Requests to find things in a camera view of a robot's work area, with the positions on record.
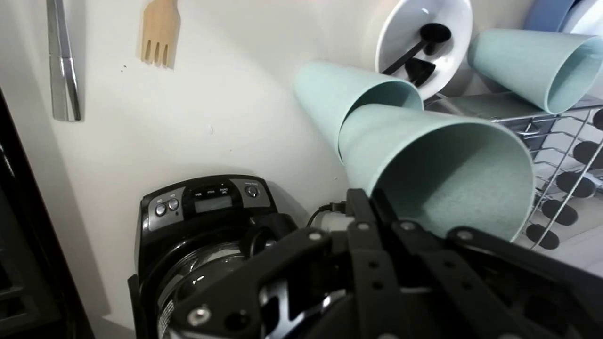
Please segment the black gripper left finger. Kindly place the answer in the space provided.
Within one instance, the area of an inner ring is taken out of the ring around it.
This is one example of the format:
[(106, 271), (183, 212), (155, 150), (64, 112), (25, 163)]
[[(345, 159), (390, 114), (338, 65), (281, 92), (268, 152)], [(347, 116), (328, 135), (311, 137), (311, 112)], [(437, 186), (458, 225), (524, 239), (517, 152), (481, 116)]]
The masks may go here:
[(168, 339), (353, 339), (353, 278), (341, 231), (296, 229), (232, 267), (202, 267), (177, 289)]

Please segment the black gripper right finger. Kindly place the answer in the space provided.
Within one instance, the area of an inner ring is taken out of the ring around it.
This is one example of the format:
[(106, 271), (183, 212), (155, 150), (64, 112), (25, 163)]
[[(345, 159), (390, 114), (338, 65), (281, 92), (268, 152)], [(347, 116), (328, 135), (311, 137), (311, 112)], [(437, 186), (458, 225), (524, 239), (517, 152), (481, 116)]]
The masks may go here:
[(362, 339), (603, 339), (603, 280), (477, 227), (445, 235), (347, 191)]

